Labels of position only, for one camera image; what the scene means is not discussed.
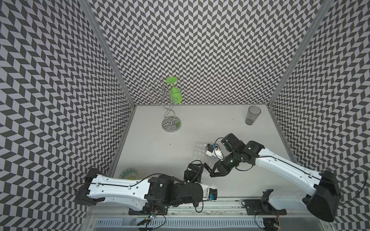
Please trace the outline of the clear acrylic lipstick organizer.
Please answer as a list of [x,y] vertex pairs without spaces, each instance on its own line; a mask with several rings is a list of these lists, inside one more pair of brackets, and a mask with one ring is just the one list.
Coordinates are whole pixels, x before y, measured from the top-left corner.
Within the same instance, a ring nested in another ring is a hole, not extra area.
[[195,144],[192,154],[192,161],[202,162],[203,164],[207,163],[210,167],[213,167],[214,164],[218,161],[218,159],[206,155],[206,148],[203,147],[204,144],[207,143],[197,142]]

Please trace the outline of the yellow patterned plate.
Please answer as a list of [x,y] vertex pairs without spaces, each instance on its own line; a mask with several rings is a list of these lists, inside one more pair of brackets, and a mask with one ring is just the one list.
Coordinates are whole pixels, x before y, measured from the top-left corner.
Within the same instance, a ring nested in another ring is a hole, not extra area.
[[139,177],[138,170],[135,168],[127,168],[120,175],[119,179],[124,180],[137,180]]

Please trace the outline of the grey transparent tumbler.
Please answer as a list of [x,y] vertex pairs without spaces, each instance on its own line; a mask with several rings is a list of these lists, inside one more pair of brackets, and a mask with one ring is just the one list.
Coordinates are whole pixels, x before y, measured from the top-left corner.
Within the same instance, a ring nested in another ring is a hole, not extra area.
[[253,125],[261,114],[261,109],[257,106],[250,106],[246,115],[245,123],[247,125]]

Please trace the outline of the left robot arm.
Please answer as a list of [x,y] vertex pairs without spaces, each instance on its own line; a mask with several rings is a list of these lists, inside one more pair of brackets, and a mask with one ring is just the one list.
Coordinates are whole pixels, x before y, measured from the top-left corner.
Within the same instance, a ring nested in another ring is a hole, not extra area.
[[209,186],[184,182],[165,174],[152,174],[142,180],[110,178],[97,168],[89,169],[84,184],[78,189],[74,202],[95,206],[97,203],[116,203],[134,211],[143,211],[146,204],[178,206],[198,204],[209,196]]

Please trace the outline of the aluminium front rail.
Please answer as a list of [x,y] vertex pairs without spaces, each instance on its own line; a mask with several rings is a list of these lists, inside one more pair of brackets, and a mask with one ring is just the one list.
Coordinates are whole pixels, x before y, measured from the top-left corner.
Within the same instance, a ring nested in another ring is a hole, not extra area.
[[[239,197],[219,197],[216,201],[206,201],[200,203],[197,208],[192,204],[182,204],[177,207],[169,206],[167,218],[180,217],[200,217],[200,218],[215,218],[215,217],[248,217],[248,218],[276,218],[275,215],[248,215],[245,207],[242,205],[244,198]],[[103,203],[95,207],[91,207],[87,214],[87,218],[92,217],[112,217],[126,218],[129,208],[115,205],[113,203]]]

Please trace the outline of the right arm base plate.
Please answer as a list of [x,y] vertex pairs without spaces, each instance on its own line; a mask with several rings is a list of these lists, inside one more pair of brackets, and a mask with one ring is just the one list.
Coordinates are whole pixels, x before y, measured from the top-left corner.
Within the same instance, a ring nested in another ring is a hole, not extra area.
[[245,207],[248,215],[287,215],[285,209],[276,210],[269,202],[262,202],[258,199],[243,200],[242,205]]

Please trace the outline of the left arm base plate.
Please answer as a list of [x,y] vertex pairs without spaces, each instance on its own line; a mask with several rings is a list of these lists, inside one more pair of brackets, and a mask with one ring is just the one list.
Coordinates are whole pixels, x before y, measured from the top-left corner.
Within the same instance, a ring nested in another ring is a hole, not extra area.
[[168,212],[168,206],[166,205],[157,205],[153,203],[145,203],[143,209],[141,211],[136,211],[132,210],[131,208],[129,209],[128,214],[129,215],[150,215],[153,213],[158,213],[162,215],[167,215]]

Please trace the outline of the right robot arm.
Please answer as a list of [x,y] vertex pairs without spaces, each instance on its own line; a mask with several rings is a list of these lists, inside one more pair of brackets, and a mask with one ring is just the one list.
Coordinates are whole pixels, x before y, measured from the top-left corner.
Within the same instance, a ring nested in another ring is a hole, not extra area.
[[213,167],[205,164],[210,177],[224,177],[240,163],[267,169],[290,181],[299,192],[280,193],[266,191],[267,202],[276,210],[307,210],[316,218],[333,222],[341,200],[337,176],[328,170],[318,172],[282,158],[256,141],[244,143],[234,134],[225,136],[221,143],[229,155],[218,160]]

